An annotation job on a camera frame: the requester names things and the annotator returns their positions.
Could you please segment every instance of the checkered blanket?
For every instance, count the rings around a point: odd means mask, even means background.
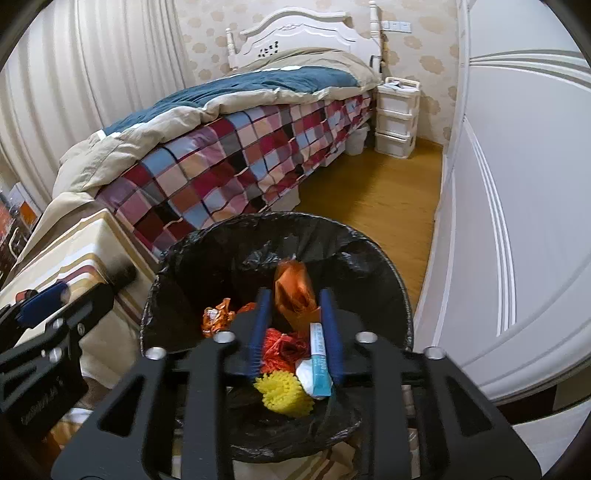
[[[190,232],[268,208],[338,150],[370,103],[365,92],[222,115],[160,144],[96,199],[158,257]]]

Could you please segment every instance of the floral wallpaper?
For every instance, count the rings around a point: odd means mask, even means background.
[[[259,23],[287,0],[174,0],[187,57],[196,83],[230,71],[226,28],[234,30],[236,49],[244,42],[239,32]],[[421,82],[418,135],[439,144],[451,136],[457,94],[456,0],[377,0],[380,20],[412,23],[412,33],[384,32],[385,76]],[[369,38],[368,0],[298,0],[312,10],[347,11],[350,26]]]

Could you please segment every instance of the blue toothpaste tube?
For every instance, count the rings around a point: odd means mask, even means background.
[[[310,353],[312,354],[312,395],[314,397],[330,397],[332,379],[326,363],[324,333],[321,323],[310,324]]]

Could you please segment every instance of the white curtain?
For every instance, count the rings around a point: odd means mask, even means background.
[[[173,0],[54,0],[0,72],[0,184],[44,209],[72,145],[193,85],[185,55]]]

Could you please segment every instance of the orange plastic bag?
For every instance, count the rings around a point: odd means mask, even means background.
[[[310,324],[320,321],[320,307],[306,265],[297,260],[283,260],[275,273],[275,306],[302,335],[310,334]]]

